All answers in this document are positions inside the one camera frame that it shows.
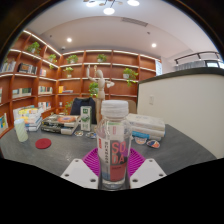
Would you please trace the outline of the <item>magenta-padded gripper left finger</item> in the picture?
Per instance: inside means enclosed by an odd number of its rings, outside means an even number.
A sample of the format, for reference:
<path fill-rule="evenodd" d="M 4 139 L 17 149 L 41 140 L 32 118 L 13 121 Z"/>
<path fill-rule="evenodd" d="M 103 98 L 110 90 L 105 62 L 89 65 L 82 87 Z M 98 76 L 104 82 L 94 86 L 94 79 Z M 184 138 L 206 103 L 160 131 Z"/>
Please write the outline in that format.
<path fill-rule="evenodd" d="M 82 159 L 75 158 L 61 177 L 78 186 L 97 189 L 100 175 L 100 162 L 97 149 L 91 150 Z"/>

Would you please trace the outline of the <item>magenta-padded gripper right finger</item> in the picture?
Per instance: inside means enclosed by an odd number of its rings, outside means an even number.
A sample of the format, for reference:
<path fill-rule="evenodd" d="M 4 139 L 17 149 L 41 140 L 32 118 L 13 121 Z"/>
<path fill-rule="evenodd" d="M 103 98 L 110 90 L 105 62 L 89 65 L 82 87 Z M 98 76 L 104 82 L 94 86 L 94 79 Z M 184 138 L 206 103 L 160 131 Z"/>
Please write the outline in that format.
<path fill-rule="evenodd" d="M 127 172 L 131 189 L 143 187 L 166 176 L 153 158 L 146 159 L 134 149 L 130 149 Z"/>

